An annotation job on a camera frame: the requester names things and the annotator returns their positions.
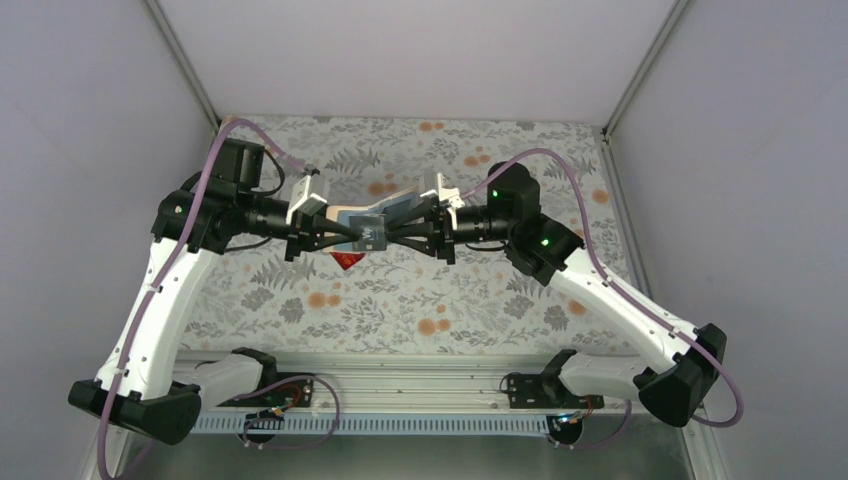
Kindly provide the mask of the red credit card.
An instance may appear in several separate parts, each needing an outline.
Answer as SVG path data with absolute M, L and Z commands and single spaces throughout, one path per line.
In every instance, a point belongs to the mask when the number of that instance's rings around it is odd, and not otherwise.
M 355 264 L 360 262 L 365 258 L 364 253 L 358 253 L 357 255 L 342 255 L 342 254 L 333 254 L 331 253 L 333 259 L 337 262 L 337 264 L 342 268 L 343 271 L 347 271 L 352 268 Z
M 330 253 L 333 254 L 342 254 L 342 255 L 357 255 L 358 251 L 353 249 L 350 245 L 336 245 L 328 249 Z

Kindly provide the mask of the black credit card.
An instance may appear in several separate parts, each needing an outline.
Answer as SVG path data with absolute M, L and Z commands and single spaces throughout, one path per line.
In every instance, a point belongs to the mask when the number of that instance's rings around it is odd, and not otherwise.
M 349 227 L 359 234 L 359 238 L 351 243 L 352 252 L 368 253 L 387 249 L 388 240 L 384 215 L 353 215 L 349 218 Z

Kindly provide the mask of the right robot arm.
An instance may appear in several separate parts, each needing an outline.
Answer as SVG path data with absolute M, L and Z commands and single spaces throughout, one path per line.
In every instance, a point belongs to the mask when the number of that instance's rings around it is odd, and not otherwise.
M 637 352 L 635 359 L 593 357 L 565 349 L 533 376 L 539 398 L 517 387 L 518 408 L 560 408 L 567 398 L 607 396 L 637 401 L 662 422 L 684 427 L 720 375 L 727 337 L 713 324 L 675 317 L 604 270 L 584 239 L 545 215 L 540 185 L 520 164 L 490 170 L 486 202 L 467 206 L 437 178 L 410 212 L 387 222 L 389 242 L 446 261 L 460 244 L 502 241 L 510 264 L 543 286 L 576 300 Z

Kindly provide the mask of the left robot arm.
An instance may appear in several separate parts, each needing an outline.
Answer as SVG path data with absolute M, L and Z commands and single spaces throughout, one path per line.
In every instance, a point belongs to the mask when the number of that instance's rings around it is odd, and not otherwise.
M 180 338 L 204 282 L 234 237 L 282 240 L 285 257 L 354 239 L 326 216 L 329 184 L 314 168 L 298 179 L 289 200 L 259 187 L 267 150 L 225 141 L 213 164 L 160 204 L 144 282 L 120 339 L 97 374 L 76 381 L 69 403 L 168 445 L 181 442 L 199 415 L 246 400 L 264 418 L 310 403 L 312 381 L 279 372 L 275 358 L 248 347 L 189 372 L 173 367 Z

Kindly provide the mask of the floral patterned table mat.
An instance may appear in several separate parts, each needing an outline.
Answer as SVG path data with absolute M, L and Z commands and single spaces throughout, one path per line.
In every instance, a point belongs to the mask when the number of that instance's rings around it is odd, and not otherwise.
M 373 204 L 431 172 L 466 191 L 494 164 L 522 155 L 540 183 L 543 212 L 590 235 L 609 271 L 628 273 L 590 125 L 270 115 L 255 122 L 315 165 L 342 205 Z M 460 248 L 447 265 L 392 246 L 343 268 L 326 253 L 286 261 L 280 242 L 244 236 L 235 244 L 197 299 L 184 350 L 632 354 L 592 309 L 521 275 L 495 247 Z

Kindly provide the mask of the aluminium mounting rail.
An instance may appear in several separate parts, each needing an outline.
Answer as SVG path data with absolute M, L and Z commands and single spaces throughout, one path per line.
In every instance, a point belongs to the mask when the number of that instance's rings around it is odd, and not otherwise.
M 509 374 L 502 365 L 353 365 L 321 373 L 328 386 L 312 393 L 315 408 L 328 409 L 335 389 L 353 413 L 554 412 L 576 409 L 511 409 L 499 389 Z M 670 425 L 684 425 L 701 405 L 709 385 L 695 370 L 677 365 L 661 375 L 633 358 L 577 354 L 538 373 L 556 376 L 577 396 L 597 395 L 639 403 Z

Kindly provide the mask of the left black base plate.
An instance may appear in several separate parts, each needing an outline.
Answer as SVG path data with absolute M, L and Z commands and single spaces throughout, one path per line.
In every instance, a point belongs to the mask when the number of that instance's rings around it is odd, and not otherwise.
M 218 405 L 219 408 L 271 408 L 311 406 L 314 380 L 307 374 L 284 372 L 278 375 L 273 388 L 262 392 L 252 392 L 249 396 L 240 396 Z

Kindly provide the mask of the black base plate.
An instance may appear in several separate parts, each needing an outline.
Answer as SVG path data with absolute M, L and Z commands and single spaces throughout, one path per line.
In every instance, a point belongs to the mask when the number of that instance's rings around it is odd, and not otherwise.
M 218 405 L 219 408 L 271 408 L 311 406 L 314 380 L 307 374 L 284 372 L 278 375 L 273 388 L 262 392 L 252 392 L 249 396 L 240 396 Z
M 508 397 L 511 409 L 588 409 L 603 408 L 602 396 L 577 396 L 567 390 L 556 376 L 512 372 L 498 386 Z

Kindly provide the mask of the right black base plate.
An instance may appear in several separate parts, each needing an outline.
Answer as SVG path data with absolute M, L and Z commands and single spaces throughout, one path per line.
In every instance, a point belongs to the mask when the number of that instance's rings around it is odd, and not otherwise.
M 577 396 L 567 390 L 556 376 L 512 372 L 498 386 L 508 397 L 511 409 L 588 409 L 603 408 L 602 396 Z

